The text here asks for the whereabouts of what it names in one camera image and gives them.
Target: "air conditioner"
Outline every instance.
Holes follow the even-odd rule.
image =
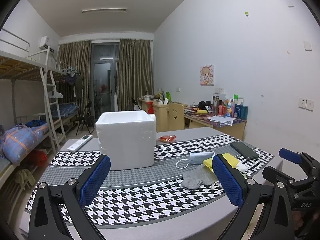
[[[53,45],[50,43],[50,40],[48,38],[48,36],[44,36],[41,38],[41,41],[40,41],[40,45],[39,45],[39,48],[40,49],[47,49],[48,47],[50,46],[50,51],[52,53],[55,52],[54,48],[52,47]]]

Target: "ceiling light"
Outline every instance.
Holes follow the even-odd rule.
[[[126,12],[127,8],[96,8],[96,9],[85,9],[82,10],[82,13],[85,12]]]

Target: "door frame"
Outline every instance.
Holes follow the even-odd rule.
[[[103,60],[93,60],[93,52],[94,47],[99,45],[113,45],[113,59],[103,59]],[[95,117],[95,111],[94,111],[94,93],[93,93],[93,81],[94,81],[94,65],[95,64],[101,64],[101,63],[110,63],[111,64],[111,70],[110,70],[110,91],[111,91],[111,111],[114,112],[115,110],[115,93],[116,93],[116,62],[118,62],[118,59],[116,59],[116,45],[119,45],[119,42],[103,42],[103,43],[92,43],[91,44],[91,66],[90,66],[90,96],[92,101],[91,106],[91,115],[93,115],[94,119]]]

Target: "styrofoam box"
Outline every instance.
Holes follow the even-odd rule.
[[[100,152],[109,156],[112,171],[153,165],[156,120],[145,111],[103,113],[96,129]]]

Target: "anime girl picture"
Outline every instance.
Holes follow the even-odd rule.
[[[213,65],[200,68],[200,85],[213,85]]]

